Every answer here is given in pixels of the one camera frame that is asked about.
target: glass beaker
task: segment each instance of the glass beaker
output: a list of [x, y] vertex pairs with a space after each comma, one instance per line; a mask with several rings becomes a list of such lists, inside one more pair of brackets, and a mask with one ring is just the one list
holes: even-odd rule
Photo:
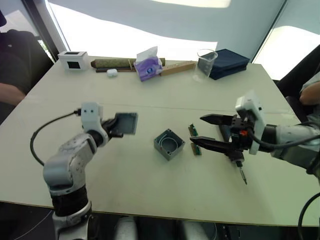
[[200, 49], [197, 51], [198, 62], [195, 65], [193, 79], [201, 82], [209, 77], [218, 53], [212, 49]]

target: white box with black screen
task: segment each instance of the white box with black screen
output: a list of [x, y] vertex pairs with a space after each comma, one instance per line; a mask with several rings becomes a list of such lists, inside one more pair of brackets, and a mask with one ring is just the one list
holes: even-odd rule
[[58, 57], [66, 70], [87, 70], [89, 68], [86, 51], [63, 51], [58, 54]]

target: rolled mat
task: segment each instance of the rolled mat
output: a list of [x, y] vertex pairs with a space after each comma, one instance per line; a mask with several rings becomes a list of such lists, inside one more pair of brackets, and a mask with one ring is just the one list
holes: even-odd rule
[[[160, 58], [162, 66], [166, 65], [166, 59]], [[135, 58], [100, 58], [91, 62], [91, 67], [100, 68], [134, 68]]]

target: navy blue box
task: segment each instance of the navy blue box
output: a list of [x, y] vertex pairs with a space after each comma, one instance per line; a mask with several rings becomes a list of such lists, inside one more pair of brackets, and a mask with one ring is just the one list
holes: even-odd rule
[[[217, 80], [225, 76], [238, 73], [247, 69], [250, 59], [228, 49], [216, 51], [218, 57], [214, 61], [210, 78]], [[202, 60], [199, 59], [198, 66], [201, 69]]]

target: person's arm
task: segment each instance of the person's arm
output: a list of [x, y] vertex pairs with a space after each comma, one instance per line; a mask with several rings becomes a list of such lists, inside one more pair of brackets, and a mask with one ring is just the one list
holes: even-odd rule
[[17, 87], [0, 83], [0, 102], [17, 106], [25, 96]]
[[300, 102], [303, 105], [320, 104], [320, 81], [315, 82], [302, 90]]

